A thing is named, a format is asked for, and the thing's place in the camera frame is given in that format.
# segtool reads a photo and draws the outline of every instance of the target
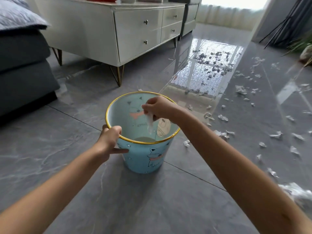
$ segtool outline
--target gray sofa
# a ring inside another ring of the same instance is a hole
[[[59,89],[46,58],[48,44],[38,29],[0,32],[0,116]]]

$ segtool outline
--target trash can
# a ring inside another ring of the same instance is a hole
[[[153,129],[148,130],[148,120],[142,105],[158,95],[161,94],[124,94],[112,101],[106,111],[108,128],[117,125],[122,127],[122,135],[119,136],[117,145],[121,149],[129,149],[129,153],[123,154],[124,161],[126,166],[136,173],[151,173],[157,170],[163,163],[173,137],[180,130],[176,124],[164,118],[155,121]]]

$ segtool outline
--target tile grout line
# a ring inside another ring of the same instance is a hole
[[[169,164],[169,165],[171,165],[171,166],[174,166],[174,167],[177,168],[177,169],[180,169],[181,171],[184,171],[184,172],[186,172],[186,173],[192,175],[193,177],[197,177],[197,176],[193,175],[192,173],[189,173],[189,172],[187,172],[187,171],[185,171],[185,170],[183,170],[183,169],[181,169],[181,168],[178,168],[178,167],[175,166],[175,165],[172,165],[172,164],[169,163],[169,162],[166,162],[166,161],[164,161],[164,162],[167,163],[167,164]],[[218,186],[216,186],[216,185],[214,185],[214,184],[212,184],[212,183],[210,183],[210,182],[208,182],[208,181],[205,181],[204,179],[201,179],[200,177],[197,177],[197,178],[200,179],[200,180],[202,180],[202,181],[204,181],[204,182],[207,182],[207,183],[210,184],[210,185],[213,185],[213,186],[215,186],[215,187],[217,187],[217,188],[219,188],[219,189],[221,189],[221,190],[227,192],[225,189],[223,189],[223,188],[221,188],[221,187],[218,187]]]
[[[50,105],[47,105],[47,106],[50,107],[50,108],[53,108],[54,110],[57,110],[57,111],[60,112],[60,113],[65,114],[65,115],[67,115],[67,116],[69,116],[69,117],[71,117],[71,118],[74,118],[73,116],[68,115],[68,114],[66,114],[65,112],[62,112],[62,111],[60,111],[60,110],[58,110],[58,109],[56,109],[56,108],[54,108],[54,107],[52,107],[52,106],[50,106]],[[84,124],[86,124],[86,125],[88,125],[88,126],[90,126],[90,127],[92,127],[92,128],[94,128],[94,129],[96,129],[96,130],[98,130],[98,131],[101,131],[101,130],[99,130],[99,129],[97,129],[97,128],[95,128],[95,127],[93,127],[93,126],[91,126],[91,125],[89,125],[89,124],[87,124],[87,123],[85,123],[85,122],[83,122],[83,121],[80,121],[80,120],[77,119],[77,118],[74,118],[74,119],[77,120],[77,121],[79,121],[79,122],[82,122],[82,123],[84,123]],[[172,164],[169,163],[169,162],[166,162],[166,161],[164,161],[164,162],[167,163],[167,164],[169,164],[169,165],[171,165],[171,166],[173,166],[173,167],[175,167],[175,168],[178,168],[177,166],[172,165]],[[198,178],[198,179],[200,179],[200,180],[202,180],[202,181],[204,181],[204,182],[207,182],[207,183],[210,184],[210,185],[213,185],[213,186],[215,186],[215,187],[217,187],[217,188],[219,188],[219,189],[221,189],[221,190],[227,192],[225,189],[222,189],[222,188],[220,188],[220,187],[218,187],[218,186],[216,186],[216,185],[214,185],[214,184],[212,184],[212,183],[210,183],[210,182],[208,182],[208,181],[205,181],[204,179],[201,179],[201,178],[199,178],[199,177],[197,177],[197,176],[195,176],[195,175],[193,175],[193,174],[191,174],[191,173],[189,173],[189,172],[187,172],[187,171],[185,171],[185,170],[183,170],[183,169],[181,169],[181,168],[178,168],[178,169],[181,170],[181,171],[183,171],[183,172],[185,172],[185,173],[188,173],[188,174],[190,174],[190,175],[192,175],[192,176],[194,176],[194,177],[196,177],[196,178]]]
[[[47,105],[47,106],[50,107],[50,108],[53,108],[53,109],[55,109],[55,110],[57,110],[57,111],[59,111],[59,112],[61,112],[61,113],[63,113],[63,114],[65,114],[65,115],[67,115],[67,116],[70,116],[71,118],[74,118],[73,116],[68,115],[67,113],[62,112],[62,111],[60,111],[60,110],[58,110],[58,109],[56,109],[56,108],[54,108],[54,107],[52,107],[52,106],[50,106],[50,105]],[[91,125],[89,125],[89,124],[87,124],[87,123],[85,123],[85,122],[83,122],[83,121],[80,121],[80,120],[77,119],[77,118],[74,118],[74,119],[77,120],[77,121],[79,121],[79,122],[82,122],[82,123],[84,123],[84,124],[86,124],[86,125],[88,125],[88,126],[91,126]]]

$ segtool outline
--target forearm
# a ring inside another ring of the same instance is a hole
[[[43,233],[102,164],[89,149],[0,215],[0,233]]]
[[[188,111],[177,123],[224,188],[262,233],[293,233],[303,212],[250,160]]]

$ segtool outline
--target cartoon bear print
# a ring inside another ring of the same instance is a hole
[[[158,149],[150,148],[151,153],[147,155],[147,157],[150,158],[149,165],[148,165],[149,167],[156,167],[162,162],[161,158],[165,155],[165,151],[169,144],[170,143]]]
[[[129,112],[130,116],[136,120],[139,116],[144,115],[144,111],[142,109],[142,105],[144,104],[142,97],[139,97],[137,99],[134,99],[130,102],[127,102],[129,104]]]

